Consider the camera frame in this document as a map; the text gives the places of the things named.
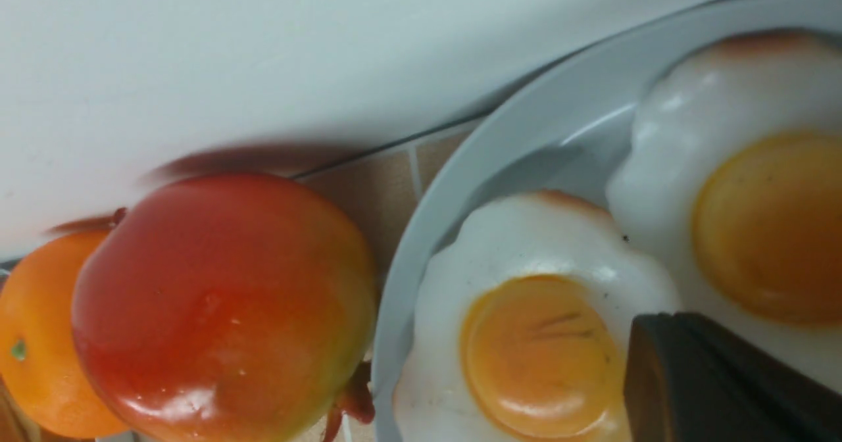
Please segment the egg yolk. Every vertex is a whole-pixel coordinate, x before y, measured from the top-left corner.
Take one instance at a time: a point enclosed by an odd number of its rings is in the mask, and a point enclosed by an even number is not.
[[[711,284],[781,322],[842,322],[842,139],[785,134],[731,158],[692,223]]]
[[[560,276],[518,278],[478,299],[464,322],[472,396],[518,440],[628,439],[625,362],[584,293]]]

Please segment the tile grout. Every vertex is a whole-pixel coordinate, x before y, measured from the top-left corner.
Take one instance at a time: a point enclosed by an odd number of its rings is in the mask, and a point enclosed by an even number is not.
[[[345,442],[354,442],[354,438],[351,437],[351,427],[348,422],[348,415],[342,415],[342,434],[345,436]]]
[[[412,189],[415,190],[415,202],[421,202],[421,196],[424,196],[424,186],[421,185],[421,171],[418,169],[418,154],[415,145],[411,145],[408,149],[409,154],[409,172],[412,176]]]

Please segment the black object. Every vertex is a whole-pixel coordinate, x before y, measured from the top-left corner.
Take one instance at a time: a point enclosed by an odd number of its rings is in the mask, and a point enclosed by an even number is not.
[[[842,397],[698,314],[634,320],[625,397],[635,442],[842,441]]]

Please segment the fruit stem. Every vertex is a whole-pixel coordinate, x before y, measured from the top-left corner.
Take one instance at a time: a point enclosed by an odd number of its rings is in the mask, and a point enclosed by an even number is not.
[[[24,361],[26,359],[26,343],[23,338],[18,340],[12,347],[12,357],[17,361]]]

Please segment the white wall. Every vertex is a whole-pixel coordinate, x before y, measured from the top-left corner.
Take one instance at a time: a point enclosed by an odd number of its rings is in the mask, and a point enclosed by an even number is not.
[[[0,0],[0,257],[190,152],[381,145],[701,1]]]

